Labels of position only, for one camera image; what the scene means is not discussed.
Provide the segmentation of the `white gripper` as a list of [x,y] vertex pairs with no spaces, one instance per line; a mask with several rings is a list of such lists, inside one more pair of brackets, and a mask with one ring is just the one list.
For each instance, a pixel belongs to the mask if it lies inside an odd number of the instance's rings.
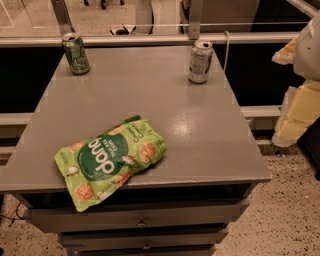
[[288,42],[272,61],[281,65],[294,62],[294,72],[309,79],[298,88],[288,88],[275,126],[272,143],[289,147],[320,117],[320,82],[314,81],[320,80],[320,13],[300,32],[298,40]]

